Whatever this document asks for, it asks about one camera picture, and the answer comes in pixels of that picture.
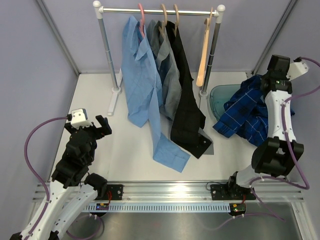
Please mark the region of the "blue plaid shirt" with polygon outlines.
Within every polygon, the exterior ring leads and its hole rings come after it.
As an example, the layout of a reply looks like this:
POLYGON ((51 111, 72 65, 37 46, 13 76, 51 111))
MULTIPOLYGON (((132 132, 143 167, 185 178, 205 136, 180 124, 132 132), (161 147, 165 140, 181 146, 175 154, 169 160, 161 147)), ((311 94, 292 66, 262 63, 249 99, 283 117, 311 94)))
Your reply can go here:
POLYGON ((261 91, 261 75, 248 78, 224 105, 225 112, 213 126, 230 138, 237 134, 258 147, 268 137, 268 109, 261 91))

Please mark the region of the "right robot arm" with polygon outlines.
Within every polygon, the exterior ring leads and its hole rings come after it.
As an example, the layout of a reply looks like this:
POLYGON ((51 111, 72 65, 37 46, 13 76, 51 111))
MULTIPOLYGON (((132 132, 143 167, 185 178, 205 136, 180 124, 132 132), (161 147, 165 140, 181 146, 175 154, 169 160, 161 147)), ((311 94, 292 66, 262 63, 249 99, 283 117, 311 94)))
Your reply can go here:
POLYGON ((293 93, 291 81, 308 70, 301 57, 290 60, 272 55, 260 86, 268 113, 267 138, 254 150, 251 164, 229 177, 223 191, 231 199, 254 200, 250 187, 255 179, 283 180, 304 153, 304 146, 297 142, 292 129, 289 98, 293 93))

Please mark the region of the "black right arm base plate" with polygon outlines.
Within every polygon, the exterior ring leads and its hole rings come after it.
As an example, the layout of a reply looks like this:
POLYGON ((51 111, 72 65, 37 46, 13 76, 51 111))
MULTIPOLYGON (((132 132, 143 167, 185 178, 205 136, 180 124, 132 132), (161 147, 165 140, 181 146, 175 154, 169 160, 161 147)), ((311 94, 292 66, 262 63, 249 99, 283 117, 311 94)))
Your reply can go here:
POLYGON ((209 191, 213 201, 256 200, 255 195, 249 188, 240 187, 238 185, 229 186, 227 183, 210 184, 209 191))

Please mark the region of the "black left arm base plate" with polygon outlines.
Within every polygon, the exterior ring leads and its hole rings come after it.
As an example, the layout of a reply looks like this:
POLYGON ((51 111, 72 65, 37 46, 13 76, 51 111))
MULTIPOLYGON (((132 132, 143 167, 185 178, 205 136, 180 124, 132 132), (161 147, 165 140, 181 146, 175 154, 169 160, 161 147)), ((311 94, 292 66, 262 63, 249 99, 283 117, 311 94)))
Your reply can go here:
POLYGON ((97 201, 121 201, 124 186, 122 184, 108 184, 97 191, 97 201))

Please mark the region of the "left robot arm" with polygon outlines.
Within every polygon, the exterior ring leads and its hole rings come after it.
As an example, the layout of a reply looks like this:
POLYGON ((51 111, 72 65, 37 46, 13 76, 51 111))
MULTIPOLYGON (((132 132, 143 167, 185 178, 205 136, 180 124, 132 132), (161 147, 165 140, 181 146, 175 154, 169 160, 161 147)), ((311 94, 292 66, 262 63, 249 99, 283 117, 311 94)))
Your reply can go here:
POLYGON ((31 172, 45 190, 40 207, 21 232, 12 240, 60 240, 83 209, 93 200, 101 200, 108 194, 108 181, 96 174, 89 174, 94 161, 97 140, 112 134, 107 118, 97 115, 100 127, 88 121, 83 109, 64 117, 64 128, 70 133, 61 160, 56 164, 51 181, 46 184, 31 166, 28 158, 28 136, 24 144, 24 157, 31 172))

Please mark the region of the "beige hanger of plaid shirt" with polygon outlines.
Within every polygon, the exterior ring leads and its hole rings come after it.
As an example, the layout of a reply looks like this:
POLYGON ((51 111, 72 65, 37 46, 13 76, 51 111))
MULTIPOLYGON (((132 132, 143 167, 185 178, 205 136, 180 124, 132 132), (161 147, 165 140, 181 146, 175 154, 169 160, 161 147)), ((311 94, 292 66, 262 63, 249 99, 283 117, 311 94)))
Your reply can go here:
POLYGON ((207 17, 204 21, 205 31, 204 31, 201 59, 200 59, 199 69, 198 69, 197 78, 196 78, 197 87, 202 87, 204 84, 205 62, 206 62, 207 53, 208 53, 208 42, 209 42, 209 36, 210 36, 210 25, 211 25, 212 16, 213 16, 213 8, 211 8, 209 17, 207 17))

